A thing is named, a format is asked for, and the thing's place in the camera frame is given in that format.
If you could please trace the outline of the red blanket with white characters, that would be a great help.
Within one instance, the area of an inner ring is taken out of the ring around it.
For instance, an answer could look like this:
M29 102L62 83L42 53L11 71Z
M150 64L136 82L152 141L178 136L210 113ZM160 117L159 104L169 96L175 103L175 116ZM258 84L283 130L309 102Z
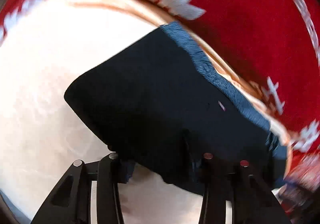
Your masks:
M27 1L7 1L1 36ZM292 131L291 170L319 159L318 0L147 1L203 38Z

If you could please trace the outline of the dark navy pants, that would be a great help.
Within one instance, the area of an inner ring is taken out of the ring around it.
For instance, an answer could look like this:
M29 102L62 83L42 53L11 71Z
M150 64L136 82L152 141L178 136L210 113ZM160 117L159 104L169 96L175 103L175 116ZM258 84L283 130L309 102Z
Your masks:
M214 69L177 22L159 26L85 72L64 99L111 151L200 194L204 154L283 185L287 149L270 122Z

